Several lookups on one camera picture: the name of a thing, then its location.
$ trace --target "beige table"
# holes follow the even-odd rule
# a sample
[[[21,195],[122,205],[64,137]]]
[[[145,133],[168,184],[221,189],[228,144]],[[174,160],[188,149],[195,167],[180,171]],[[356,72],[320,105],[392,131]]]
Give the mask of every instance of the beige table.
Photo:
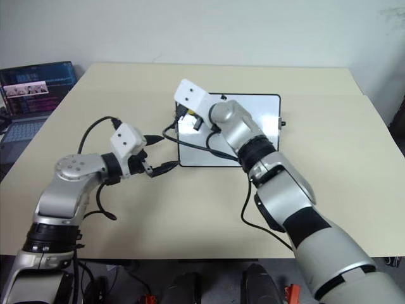
[[[1,253],[22,247],[32,212],[55,162],[74,153],[85,129],[104,115],[145,134],[173,117],[173,93],[187,77],[207,91],[279,93],[287,121],[281,151],[315,190],[318,209],[371,256],[405,255],[405,160],[346,69],[99,63],[47,120],[0,185]],[[109,122],[84,153],[109,152]],[[177,158],[172,142],[147,147],[153,165]],[[181,168],[103,190],[116,222],[84,220],[82,258],[285,258],[276,240],[240,221],[247,191],[239,168]],[[88,210],[95,209],[94,196]],[[251,202],[247,218],[265,222]]]

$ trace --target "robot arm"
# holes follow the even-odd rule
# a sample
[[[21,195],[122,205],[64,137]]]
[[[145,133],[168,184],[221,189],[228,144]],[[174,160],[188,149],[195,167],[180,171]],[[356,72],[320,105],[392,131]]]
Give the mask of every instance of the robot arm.
[[[169,161],[158,168],[146,162],[143,148],[163,138],[143,136],[121,123],[111,137],[112,153],[68,155],[55,165],[52,182],[35,209],[27,239],[15,258],[2,293],[3,304],[68,303],[73,276],[71,264],[91,191],[101,183],[112,185],[133,174],[154,177],[176,167]]]
[[[271,229],[286,232],[313,296],[326,304],[405,303],[391,278],[339,226],[315,209],[311,186],[276,151],[236,101],[215,101],[183,80],[175,101],[218,127],[257,188],[254,201]]]

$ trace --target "wire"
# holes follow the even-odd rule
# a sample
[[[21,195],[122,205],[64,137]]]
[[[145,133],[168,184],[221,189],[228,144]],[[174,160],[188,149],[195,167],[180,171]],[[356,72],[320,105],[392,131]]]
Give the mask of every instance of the wire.
[[[248,187],[247,187],[246,200],[245,200],[245,203],[243,204],[242,211],[241,211],[241,213],[240,213],[240,218],[242,219],[243,223],[245,223],[246,225],[249,225],[249,226],[251,226],[251,227],[253,227],[253,228],[257,228],[257,229],[259,229],[259,230],[262,230],[262,231],[267,232],[268,234],[270,234],[271,236],[273,236],[274,238],[276,238],[278,241],[280,241],[285,247],[287,247],[289,250],[292,251],[291,246],[288,245],[288,244],[287,244],[282,238],[280,238],[278,235],[276,235],[275,233],[273,233],[272,231],[270,231],[270,230],[268,230],[268,229],[266,229],[266,228],[264,228],[264,227],[261,227],[261,226],[252,224],[252,223],[248,222],[248,221],[245,219],[245,210],[246,210],[247,204],[248,204],[248,202],[249,202],[249,200],[250,200],[250,198],[251,198],[251,193],[252,193],[252,182],[250,181],[249,176],[247,177],[247,184],[248,184]]]
[[[106,296],[108,296],[111,293],[111,291],[113,290],[113,288],[115,286],[116,280],[118,279],[118,271],[119,271],[119,269],[120,269],[119,266],[116,266],[114,280],[113,280],[113,283],[112,283],[111,287],[109,288],[109,291],[107,291]]]
[[[102,117],[102,118],[100,118],[100,119],[97,119],[95,122],[93,122],[93,123],[90,125],[89,128],[87,128],[87,130],[86,130],[86,132],[84,132],[83,137],[82,137],[82,140],[80,141],[80,144],[79,144],[79,146],[78,146],[77,154],[81,154],[81,153],[82,153],[84,142],[85,142],[87,136],[89,135],[90,131],[91,131],[96,125],[98,125],[99,123],[101,123],[101,122],[103,122],[103,121],[105,121],[105,120],[107,120],[107,119],[115,119],[115,117],[112,117],[112,116],[104,116],[104,117]]]
[[[149,285],[146,284],[142,279],[140,279],[139,277],[137,277],[135,274],[132,274],[131,272],[127,272],[127,274],[128,274],[130,277],[132,277],[132,278],[134,278],[135,280],[137,280],[138,282],[140,282],[140,283],[145,287],[145,289],[147,290],[147,293],[148,293],[149,295],[152,294],[151,288],[150,288]]]
[[[191,144],[191,143],[185,142],[185,141],[180,141],[180,140],[178,140],[178,139],[176,139],[176,138],[174,138],[172,136],[169,136],[167,134],[167,131],[169,131],[170,129],[174,129],[176,123],[177,123],[177,121],[175,120],[171,125],[169,125],[168,127],[166,127],[163,130],[162,135],[163,135],[164,138],[168,139],[169,141],[173,141],[174,143],[182,144],[183,146],[187,146],[187,147],[198,149],[198,150],[207,151],[207,152],[210,152],[210,153],[215,153],[216,156],[221,155],[221,156],[223,156],[224,158],[227,158],[227,159],[229,159],[228,157],[231,156],[231,155],[226,154],[226,153],[224,153],[222,151],[218,151],[218,150],[215,150],[215,149],[210,149],[210,148],[198,146],[196,144]]]
[[[205,140],[205,146],[208,149],[211,150],[211,147],[209,146],[209,140],[211,139],[211,137],[213,137],[215,134],[218,134],[218,133],[219,133],[219,131],[214,130],[214,131],[212,131],[211,133],[208,134],[208,136],[207,136],[207,138]],[[224,152],[222,152],[221,154],[218,154],[218,153],[216,153],[214,151],[210,151],[210,152],[211,152],[212,155],[215,155],[215,156],[220,157],[220,158],[224,158],[226,160],[234,160],[235,162],[238,161],[238,159],[236,157],[234,157],[234,156],[232,156],[230,154],[226,154]]]
[[[90,268],[88,268],[88,266],[86,266],[86,264],[83,264],[81,261],[78,261],[78,265],[82,267],[83,270],[86,271],[87,275],[89,276],[91,288],[93,289],[94,293],[94,300],[97,300],[99,297],[97,292],[96,280],[94,279],[93,273],[91,272]]]
[[[84,295],[83,277],[84,277],[84,268],[82,268],[82,277],[81,277],[81,279],[80,279],[80,290],[82,291],[82,296]]]
[[[89,217],[89,216],[92,215],[92,214],[96,214],[96,213],[102,213],[103,215],[105,215],[105,216],[106,216],[107,218],[109,218],[110,220],[116,220],[116,219],[117,219],[117,217],[116,217],[113,213],[108,212],[108,211],[106,211],[106,210],[104,209],[104,207],[102,206],[101,201],[100,201],[101,190],[103,190],[103,187],[106,186],[106,185],[107,185],[107,183],[102,182],[102,183],[100,184],[100,186],[98,187],[98,189],[97,189],[97,193],[96,193],[96,203],[97,203],[97,206],[99,207],[99,209],[98,209],[98,210],[95,210],[95,211],[91,211],[91,212],[89,212],[89,213],[86,213],[86,214],[83,216],[83,219],[85,219],[86,217]]]
[[[77,260],[77,250],[74,249],[73,251],[73,297],[72,297],[72,304],[77,304],[78,299],[78,260]]]

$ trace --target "laptop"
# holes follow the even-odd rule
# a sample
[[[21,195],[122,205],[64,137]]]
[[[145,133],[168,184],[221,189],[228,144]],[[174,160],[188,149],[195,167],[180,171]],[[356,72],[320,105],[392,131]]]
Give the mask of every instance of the laptop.
[[[0,142],[0,164],[17,161],[76,82],[70,61],[0,70],[0,93],[11,119]]]

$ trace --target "small whiteboard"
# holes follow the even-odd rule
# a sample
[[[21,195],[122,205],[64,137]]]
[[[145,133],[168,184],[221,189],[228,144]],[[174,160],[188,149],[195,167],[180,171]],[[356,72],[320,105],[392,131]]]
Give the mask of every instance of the small whiteboard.
[[[213,94],[218,96],[218,102],[221,96],[225,95],[227,100],[236,100],[253,117],[253,120],[263,130],[267,138],[278,150],[278,141],[280,137],[281,119],[280,103],[281,99],[276,94]],[[178,121],[178,139],[187,143],[196,144],[205,147],[205,141],[211,130],[205,123],[201,128],[194,130],[194,124],[197,118],[186,114]],[[220,150],[230,155],[235,155],[228,146],[221,134],[215,134],[211,137],[209,145],[212,149]],[[210,152],[201,151],[184,145],[178,145],[178,159],[183,167],[240,167],[239,163],[232,160],[226,160],[212,155]]]

